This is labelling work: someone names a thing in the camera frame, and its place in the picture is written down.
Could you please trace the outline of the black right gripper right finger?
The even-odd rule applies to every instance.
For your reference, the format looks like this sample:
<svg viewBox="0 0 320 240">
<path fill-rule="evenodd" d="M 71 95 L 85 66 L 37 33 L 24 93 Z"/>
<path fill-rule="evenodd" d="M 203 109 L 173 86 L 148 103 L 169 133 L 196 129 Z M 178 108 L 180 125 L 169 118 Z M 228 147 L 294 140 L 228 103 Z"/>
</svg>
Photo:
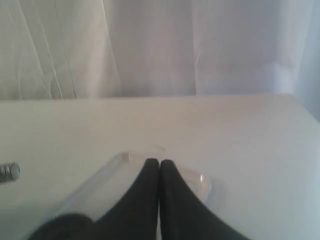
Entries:
<svg viewBox="0 0 320 240">
<path fill-rule="evenodd" d="M 160 164 L 159 215 L 163 240 L 247 239 L 197 198 L 169 159 Z"/>
</svg>

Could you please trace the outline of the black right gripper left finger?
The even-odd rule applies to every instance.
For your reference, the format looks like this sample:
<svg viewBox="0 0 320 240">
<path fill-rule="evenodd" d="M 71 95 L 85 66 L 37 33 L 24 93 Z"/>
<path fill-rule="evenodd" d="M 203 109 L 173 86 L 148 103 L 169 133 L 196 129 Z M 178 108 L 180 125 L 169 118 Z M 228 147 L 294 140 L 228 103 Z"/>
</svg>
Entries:
<svg viewBox="0 0 320 240">
<path fill-rule="evenodd" d="M 160 165 L 148 158 L 124 196 L 94 224 L 96 240 L 155 240 Z"/>
</svg>

